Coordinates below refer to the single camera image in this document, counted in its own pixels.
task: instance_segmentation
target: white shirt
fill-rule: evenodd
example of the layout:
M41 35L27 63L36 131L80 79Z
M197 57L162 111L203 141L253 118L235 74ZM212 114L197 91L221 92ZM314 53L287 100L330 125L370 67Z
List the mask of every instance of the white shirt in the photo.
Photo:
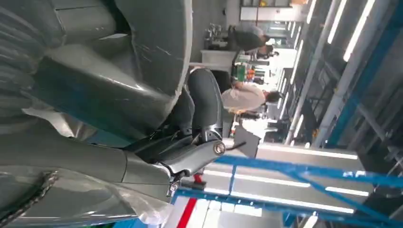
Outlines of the white shirt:
M252 85L228 89L221 95L225 109L253 110L266 102L263 91Z

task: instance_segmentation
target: black cable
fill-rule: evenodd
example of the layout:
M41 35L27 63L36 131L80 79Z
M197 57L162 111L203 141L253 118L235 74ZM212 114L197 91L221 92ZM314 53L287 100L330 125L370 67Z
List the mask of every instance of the black cable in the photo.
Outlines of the black cable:
M243 146L243 145L246 145L246 142L241 142L241 143L235 144L235 145L232 146L231 148L227 148L226 151L235 150L235 149L237 149L237 148L239 148L239 147L241 147L241 146Z

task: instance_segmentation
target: blue metal frame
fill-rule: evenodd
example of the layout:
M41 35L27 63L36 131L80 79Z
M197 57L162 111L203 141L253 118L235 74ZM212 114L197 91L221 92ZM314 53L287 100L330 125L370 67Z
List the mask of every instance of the blue metal frame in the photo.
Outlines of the blue metal frame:
M275 170L281 173L295 172L311 176L343 179L346 181L357 181L362 183L371 183L375 185L384 185L390 187L403 188L403 178L380 175L365 171L345 171L335 168L323 168L312 165L293 164L290 162L271 161L262 159L249 159L235 156L221 156L215 161L220 164L245 166L258 169Z
M381 228L402 228L403 222L391 220L386 215L379 213L367 206L361 205L349 198L342 196L336 192L327 191L322 185L311 181L303 175L320 176L333 179L343 179L347 181L357 181L362 183L371 183L375 185L384 185L390 187L403 187L403 178L391 177L364 171L345 171L334 168L323 168L311 165L293 164L289 162L270 161L261 159L251 159L245 157L234 156L221 156L216 163L233 165L232 177L230 181L230 193L234 183L234 175L237 166L251 167L265 170L272 170L281 172L289 177L292 177L300 182L309 183L317 191L331 196L337 200L351 205L357 210L364 212L368 216L355 216L350 214L343 214L337 212L329 212L321 209L310 209L294 205L276 204L272 202L265 202L255 199L247 199L242 197L234 197L231 194L222 195L215 193L208 193L198 190L183 190L177 191L177 196L186 196L199 199L215 200L219 202L226 202L232 204L240 204L246 206L254 206L271 211L278 211L283 213L284 226L287 227L292 224L296 216L310 216L314 212L318 217L327 221L343 222L346 224L364 226L364 227L381 227Z
M375 78L378 72L382 60L385 58L389 49L392 47L394 40L399 35L402 23L403 23L403 1L399 0L392 18L390 19L388 25L386 26L375 50L373 51L371 58L363 70L360 78L358 79L354 91L351 93L350 98L345 103L345 106L334 126L332 133L326 144L327 148L334 147L337 145L343 130L347 127L350 118L353 116L357 109L357 104L371 84L372 80Z
M180 196L190 197L190 198L198 198L198 199L206 199L206 200L214 200L218 202L231 203L236 205L245 205L245 206L254 206L257 208L262 208L270 211L278 211L283 214L291 214L295 216L310 216L315 212L320 219L326 221L334 221L334 222L342 222L346 224L359 225L364 227L374 227L374 228L401 228L403 227L403 223L398 224L388 224L386 222L377 221L372 217L358 217L358 216L349 216L342 215L339 213L329 213L326 211L320 211L318 209L310 209L310 208L302 208L292 205L281 205L275 204L271 202L264 202L255 199L247 199L243 197L235 197L229 195L221 195L215 193L209 193L199 190L187 190L180 189L177 191L177 194Z

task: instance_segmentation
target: red stripe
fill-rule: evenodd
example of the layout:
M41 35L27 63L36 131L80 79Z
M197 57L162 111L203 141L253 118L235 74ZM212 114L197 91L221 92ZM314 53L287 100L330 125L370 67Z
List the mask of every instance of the red stripe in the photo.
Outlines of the red stripe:
M201 183L202 178L200 175L194 175L194 182L196 183ZM183 211L182 217L179 220L177 228L186 228L188 225L190 216L192 215L192 212L194 210L194 207L196 206L197 199L196 198L190 198L188 201L188 204L185 207L185 210Z

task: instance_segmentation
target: equipment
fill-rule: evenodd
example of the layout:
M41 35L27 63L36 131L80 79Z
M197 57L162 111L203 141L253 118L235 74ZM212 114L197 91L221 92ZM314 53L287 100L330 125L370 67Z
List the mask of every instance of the equipment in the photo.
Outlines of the equipment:
M0 6L0 227L163 223L181 178L225 152L212 73L195 70L184 86L191 1ZM133 143L111 148L62 136L83 128L22 112L32 99Z

